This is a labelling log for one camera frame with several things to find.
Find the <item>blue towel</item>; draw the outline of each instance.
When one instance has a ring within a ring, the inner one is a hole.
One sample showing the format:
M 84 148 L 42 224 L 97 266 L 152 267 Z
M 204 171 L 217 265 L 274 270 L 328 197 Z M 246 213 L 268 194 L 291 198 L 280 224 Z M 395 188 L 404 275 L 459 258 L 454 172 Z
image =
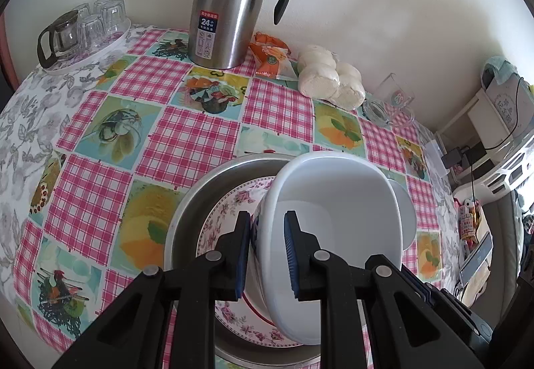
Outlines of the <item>blue towel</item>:
M 506 60 L 504 56 L 490 57 L 484 64 L 484 68 L 482 68 L 482 72 L 480 74 L 482 87 L 484 89 L 486 89 L 488 85 L 485 85 L 486 87 L 484 87 L 484 80 L 482 80 L 482 76 L 487 70 L 493 71 L 497 84 L 502 84 L 512 75 L 517 74 L 517 68 L 510 62 L 508 62 L 508 60 Z

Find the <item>white tray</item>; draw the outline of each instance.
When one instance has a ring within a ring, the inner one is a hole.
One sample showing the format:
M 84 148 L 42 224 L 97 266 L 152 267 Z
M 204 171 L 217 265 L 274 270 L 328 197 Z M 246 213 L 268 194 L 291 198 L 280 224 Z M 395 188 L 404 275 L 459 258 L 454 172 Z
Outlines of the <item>white tray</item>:
M 78 62 L 75 62 L 68 66 L 65 66 L 63 68 L 54 69 L 54 66 L 56 66 L 57 64 L 56 62 L 51 68 L 48 68 L 48 69 L 43 68 L 44 71 L 50 75 L 65 75 L 74 69 L 82 68 L 86 64 L 92 63 L 95 60 L 99 60 L 104 54 L 110 52 L 111 50 L 114 50 L 114 48 L 116 48 L 118 45 L 120 45 L 121 43 L 125 41 L 126 34 L 128 33 L 128 30 L 130 30 L 131 25 L 132 23 L 130 19 L 126 18 L 126 25 L 125 25 L 126 28 L 125 28 L 124 33 L 121 36 L 119 36 L 116 40 L 113 40 L 112 42 L 110 42 L 108 45 L 106 45 L 101 50 L 97 51 L 96 53 L 89 54 L 84 59 L 79 60 Z

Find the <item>glass mug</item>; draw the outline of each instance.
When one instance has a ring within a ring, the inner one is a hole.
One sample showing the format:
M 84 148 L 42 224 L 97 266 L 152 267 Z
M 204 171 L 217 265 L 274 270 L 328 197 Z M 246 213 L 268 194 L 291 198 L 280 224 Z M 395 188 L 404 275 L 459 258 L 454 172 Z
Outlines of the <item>glass mug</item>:
M 117 32 L 124 32 L 126 21 L 126 9 L 124 0 L 111 0 L 100 7 L 104 29 L 109 35 Z
M 363 108 L 367 118 L 376 125 L 402 128 L 414 120 L 413 110 L 409 107 L 414 99 L 412 89 L 391 73 L 368 96 Z
M 102 5 L 106 4 L 107 2 L 110 2 L 111 0 L 96 0 L 93 4 L 93 13 L 94 14 L 100 14 L 100 10 L 102 9 Z
M 78 11 L 78 19 L 81 20 L 86 16 L 91 15 L 91 10 L 89 9 L 89 3 L 82 3 L 76 7 L 72 8 L 73 11 Z
M 100 15 L 86 16 L 78 21 L 77 27 L 80 52 L 89 51 L 94 53 L 102 48 L 106 39 L 106 30 L 103 27 Z

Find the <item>gray leaf pattern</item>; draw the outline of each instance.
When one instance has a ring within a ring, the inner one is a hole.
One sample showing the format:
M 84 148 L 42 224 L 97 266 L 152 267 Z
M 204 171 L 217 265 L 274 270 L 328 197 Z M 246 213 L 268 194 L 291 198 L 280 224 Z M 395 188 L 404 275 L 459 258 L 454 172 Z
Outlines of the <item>gray leaf pattern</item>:
M 65 115 L 65 118 L 63 119 L 63 122 L 61 122 L 61 125 L 59 126 L 59 134 L 60 135 L 63 134 L 63 131 L 65 131 L 65 128 L 67 127 L 69 122 L 70 122 L 70 117 L 68 117 L 68 115 Z
M 421 143 L 425 145 L 434 136 L 424 126 L 416 122 Z M 428 173 L 432 182 L 432 190 L 437 202 L 437 220 L 441 229 L 441 247 L 443 257 L 442 287 L 453 293 L 460 279 L 460 236 L 458 235 L 458 219 L 452 198 L 449 180 L 440 178 L 431 162 L 427 160 Z
M 150 28 L 133 26 L 132 36 Z M 136 41 L 132 38 L 114 51 L 124 54 Z M 35 191 L 35 183 L 28 182 L 42 174 L 56 141 L 104 72 L 99 61 L 61 76 L 38 66 L 0 114 L 0 292 L 9 299 L 15 295 L 12 269 L 23 235 L 24 219 L 18 217 L 28 215 Z

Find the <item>plastic container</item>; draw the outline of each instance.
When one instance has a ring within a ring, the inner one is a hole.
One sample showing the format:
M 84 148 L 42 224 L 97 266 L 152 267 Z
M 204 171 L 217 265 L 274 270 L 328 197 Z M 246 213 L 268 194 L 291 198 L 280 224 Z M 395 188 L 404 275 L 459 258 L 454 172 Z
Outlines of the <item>plastic container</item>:
M 443 153 L 441 152 L 436 140 L 431 140 L 430 142 L 428 142 L 426 145 L 423 146 L 423 149 L 425 150 L 426 159 L 432 162 L 432 165 L 436 170 L 438 176 L 440 178 L 444 178 L 449 172 L 449 169 L 445 169 L 443 161 L 441 161 Z
M 284 336 L 316 345 L 321 343 L 320 302 L 295 299 L 284 239 L 287 211 L 296 211 L 301 229 L 313 233 L 322 249 L 359 268 L 377 253 L 400 268 L 401 215 L 384 174 L 351 154 L 303 154 L 274 178 L 252 218 L 251 245 L 260 291 Z

